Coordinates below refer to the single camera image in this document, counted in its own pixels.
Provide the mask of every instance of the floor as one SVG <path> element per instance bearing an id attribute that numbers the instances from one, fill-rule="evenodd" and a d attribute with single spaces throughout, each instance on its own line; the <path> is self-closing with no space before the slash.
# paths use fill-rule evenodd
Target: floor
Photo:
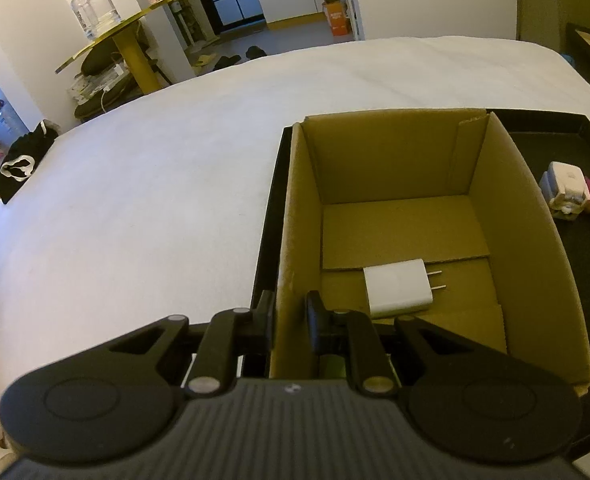
<path id="1" fill-rule="evenodd" d="M 258 46 L 268 55 L 272 55 L 311 46 L 345 43 L 352 41 L 353 35 L 334 37 L 328 23 L 323 21 L 278 30 L 269 30 L 265 23 L 260 23 L 225 32 L 220 38 L 218 42 L 204 47 L 197 54 L 187 54 L 194 69 L 198 56 L 216 54 L 213 60 L 201 68 L 198 75 L 209 73 L 221 56 L 231 57 L 237 54 L 241 57 L 238 63 L 245 62 L 247 60 L 246 51 L 252 45 Z"/>

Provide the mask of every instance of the yellow baseboard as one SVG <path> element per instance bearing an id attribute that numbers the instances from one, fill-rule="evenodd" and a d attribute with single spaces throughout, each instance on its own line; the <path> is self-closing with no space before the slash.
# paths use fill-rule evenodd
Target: yellow baseboard
<path id="1" fill-rule="evenodd" d="M 323 22 L 325 20 L 326 15 L 323 12 L 316 12 L 315 14 L 295 16 L 294 18 L 287 18 L 286 20 L 279 20 L 278 22 L 267 23 L 266 25 L 268 26 L 269 30 L 278 30 L 279 28 L 295 27 L 296 25 Z"/>

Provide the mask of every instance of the mattress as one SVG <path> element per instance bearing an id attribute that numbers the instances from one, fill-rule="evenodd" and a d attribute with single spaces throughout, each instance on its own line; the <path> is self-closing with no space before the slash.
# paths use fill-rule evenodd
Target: mattress
<path id="1" fill-rule="evenodd" d="M 248 306 L 281 131 L 377 108 L 585 114 L 590 86 L 509 40 L 392 38 L 245 62 L 76 127 L 0 203 L 0 394 L 169 314 Z"/>

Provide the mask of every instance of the black tray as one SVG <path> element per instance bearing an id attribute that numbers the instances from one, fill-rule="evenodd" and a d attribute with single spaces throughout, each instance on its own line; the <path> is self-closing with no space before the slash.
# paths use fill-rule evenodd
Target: black tray
<path id="1" fill-rule="evenodd" d="M 574 164 L 590 178 L 590 121 L 582 115 L 529 110 L 492 110 L 510 132 L 528 167 L 539 181 L 552 160 Z M 555 220 L 579 290 L 590 340 L 590 215 Z M 575 460 L 590 452 L 590 388 L 582 397 L 582 424 L 569 449 Z"/>
<path id="2" fill-rule="evenodd" d="M 590 121 L 585 116 L 533 110 L 489 111 L 500 118 L 538 182 L 553 160 L 579 166 L 590 178 Z M 255 274 L 253 306 L 262 290 L 277 288 L 291 135 L 291 128 L 286 128 L 275 164 Z M 555 220 L 555 224 L 572 267 L 590 339 L 590 217 L 582 214 L 573 222 Z M 266 372 L 263 357 L 245 358 L 244 376 L 261 377 Z M 582 424 L 567 455 L 570 460 L 590 452 L 590 389 L 582 397 L 582 407 Z"/>

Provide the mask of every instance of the black cushion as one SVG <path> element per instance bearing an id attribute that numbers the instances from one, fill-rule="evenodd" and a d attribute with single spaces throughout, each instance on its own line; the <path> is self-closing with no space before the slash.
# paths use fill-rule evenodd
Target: black cushion
<path id="1" fill-rule="evenodd" d="M 137 27 L 136 35 L 138 43 L 142 52 L 146 52 L 150 48 L 150 44 L 144 33 L 144 28 L 140 27 L 138 23 L 133 23 L 133 25 L 129 26 Z M 82 62 L 82 74 L 85 76 L 99 75 L 121 60 L 122 54 L 120 54 L 115 41 L 113 38 L 108 38 L 94 46 L 86 55 L 86 58 Z"/>

